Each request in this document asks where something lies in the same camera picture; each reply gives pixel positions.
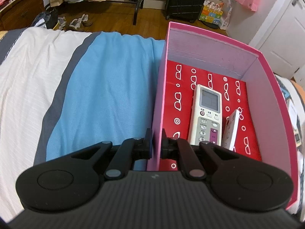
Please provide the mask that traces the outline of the pink storage box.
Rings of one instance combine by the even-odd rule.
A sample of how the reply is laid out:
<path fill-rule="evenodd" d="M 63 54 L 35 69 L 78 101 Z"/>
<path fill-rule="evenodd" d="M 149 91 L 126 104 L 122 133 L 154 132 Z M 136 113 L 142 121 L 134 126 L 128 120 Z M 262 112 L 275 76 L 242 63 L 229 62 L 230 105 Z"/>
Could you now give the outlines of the pink storage box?
<path fill-rule="evenodd" d="M 237 40 L 170 22 L 158 75 L 150 171 L 159 170 L 161 134 L 186 139 L 194 90 L 203 85 L 222 95 L 222 118 L 240 111 L 235 151 L 284 170 L 297 203 L 296 143 L 286 101 L 263 54 Z"/>

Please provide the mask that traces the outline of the white room door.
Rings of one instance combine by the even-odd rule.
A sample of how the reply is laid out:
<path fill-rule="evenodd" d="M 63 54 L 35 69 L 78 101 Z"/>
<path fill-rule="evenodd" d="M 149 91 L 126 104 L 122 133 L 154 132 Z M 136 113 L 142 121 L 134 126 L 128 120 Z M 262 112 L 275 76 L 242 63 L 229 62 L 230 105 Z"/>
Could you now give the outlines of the white room door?
<path fill-rule="evenodd" d="M 304 0 L 290 0 L 260 51 L 279 76 L 290 79 L 304 66 Z"/>

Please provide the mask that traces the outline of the small white slim remote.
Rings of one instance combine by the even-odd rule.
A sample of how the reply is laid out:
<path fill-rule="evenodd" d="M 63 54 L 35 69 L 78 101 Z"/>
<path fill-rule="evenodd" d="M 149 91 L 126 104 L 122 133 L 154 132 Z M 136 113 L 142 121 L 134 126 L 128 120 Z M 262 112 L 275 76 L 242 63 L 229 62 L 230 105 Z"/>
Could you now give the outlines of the small white slim remote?
<path fill-rule="evenodd" d="M 236 109 L 226 120 L 221 146 L 236 152 L 235 142 L 237 138 L 240 112 Z"/>

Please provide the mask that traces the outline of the white AC remote with screen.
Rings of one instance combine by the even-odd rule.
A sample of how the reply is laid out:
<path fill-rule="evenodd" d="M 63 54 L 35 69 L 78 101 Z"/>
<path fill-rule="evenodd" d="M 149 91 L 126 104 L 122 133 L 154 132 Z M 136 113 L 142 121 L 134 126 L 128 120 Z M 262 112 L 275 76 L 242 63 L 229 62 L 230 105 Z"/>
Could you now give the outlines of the white AC remote with screen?
<path fill-rule="evenodd" d="M 188 142 L 191 145 L 199 145 L 202 141 L 221 145 L 222 95 L 198 84 L 193 96 Z"/>

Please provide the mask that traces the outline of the striped blue white bedsheet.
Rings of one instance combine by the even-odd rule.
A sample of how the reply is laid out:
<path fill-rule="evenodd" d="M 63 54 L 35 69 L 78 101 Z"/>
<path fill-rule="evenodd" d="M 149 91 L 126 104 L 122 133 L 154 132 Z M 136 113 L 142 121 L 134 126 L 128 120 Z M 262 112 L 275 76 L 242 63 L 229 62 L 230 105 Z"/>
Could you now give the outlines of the striped blue white bedsheet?
<path fill-rule="evenodd" d="M 153 121 L 163 40 L 29 27 L 1 38 L 1 218 L 31 166 L 101 141 L 142 138 Z"/>

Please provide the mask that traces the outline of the white sandal pair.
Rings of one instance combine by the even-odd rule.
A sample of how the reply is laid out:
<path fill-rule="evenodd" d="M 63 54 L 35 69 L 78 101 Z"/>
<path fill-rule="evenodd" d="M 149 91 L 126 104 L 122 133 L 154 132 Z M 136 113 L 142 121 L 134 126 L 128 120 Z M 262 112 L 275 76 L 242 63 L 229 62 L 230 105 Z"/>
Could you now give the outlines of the white sandal pair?
<path fill-rule="evenodd" d="M 92 21 L 88 14 L 83 14 L 80 18 L 73 19 L 68 26 L 71 31 L 84 31 L 85 27 L 92 26 Z"/>

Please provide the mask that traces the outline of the colourful cartoon carton box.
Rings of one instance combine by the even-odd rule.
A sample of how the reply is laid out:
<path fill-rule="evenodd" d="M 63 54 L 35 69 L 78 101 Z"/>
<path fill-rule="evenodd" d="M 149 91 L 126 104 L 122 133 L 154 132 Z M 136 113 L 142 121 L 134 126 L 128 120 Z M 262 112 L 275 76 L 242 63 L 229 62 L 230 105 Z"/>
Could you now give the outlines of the colourful cartoon carton box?
<path fill-rule="evenodd" d="M 223 15 L 223 5 L 224 3 L 216 4 L 215 2 L 204 1 L 204 5 L 198 19 L 202 22 L 218 25 Z"/>

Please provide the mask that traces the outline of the wooden dresser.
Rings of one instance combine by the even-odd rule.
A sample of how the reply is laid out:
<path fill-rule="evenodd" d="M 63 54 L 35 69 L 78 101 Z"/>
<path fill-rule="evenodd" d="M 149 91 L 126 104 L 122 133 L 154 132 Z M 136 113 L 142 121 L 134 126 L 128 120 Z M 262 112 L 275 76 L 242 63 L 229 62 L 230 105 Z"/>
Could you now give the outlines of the wooden dresser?
<path fill-rule="evenodd" d="M 44 11 L 43 0 L 9 0 L 1 5 L 1 31 L 29 27 Z"/>

